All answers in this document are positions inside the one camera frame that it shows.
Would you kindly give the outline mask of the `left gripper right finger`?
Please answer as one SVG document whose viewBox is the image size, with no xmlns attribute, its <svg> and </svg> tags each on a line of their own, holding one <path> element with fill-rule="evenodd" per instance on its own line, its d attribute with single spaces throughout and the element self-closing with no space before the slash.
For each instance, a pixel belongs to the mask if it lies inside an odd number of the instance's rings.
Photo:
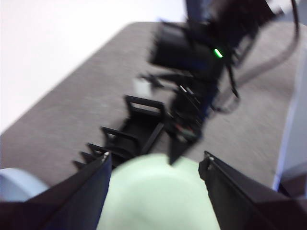
<svg viewBox="0 0 307 230">
<path fill-rule="evenodd" d="M 305 230 L 306 199 L 291 198 L 249 178 L 205 151 L 199 163 L 220 229 Z"/>
</svg>

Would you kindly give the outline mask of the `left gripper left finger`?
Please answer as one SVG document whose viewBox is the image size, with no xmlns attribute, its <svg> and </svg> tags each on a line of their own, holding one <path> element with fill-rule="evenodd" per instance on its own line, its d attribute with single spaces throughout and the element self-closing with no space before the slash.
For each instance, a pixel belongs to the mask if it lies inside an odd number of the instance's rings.
<svg viewBox="0 0 307 230">
<path fill-rule="evenodd" d="M 2 230 L 95 230 L 109 189 L 109 152 L 77 173 L 21 202 L 0 204 Z"/>
</svg>

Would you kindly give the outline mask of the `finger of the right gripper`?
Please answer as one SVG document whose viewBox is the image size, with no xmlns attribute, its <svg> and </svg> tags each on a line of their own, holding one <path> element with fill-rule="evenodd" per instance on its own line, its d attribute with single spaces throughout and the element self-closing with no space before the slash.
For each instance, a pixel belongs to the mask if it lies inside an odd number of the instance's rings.
<svg viewBox="0 0 307 230">
<path fill-rule="evenodd" d="M 201 138 L 195 141 L 182 141 L 178 138 L 171 138 L 168 148 L 168 164 L 173 165 L 182 158 L 200 162 L 203 160 L 203 150 L 198 147 L 201 142 Z"/>
</svg>

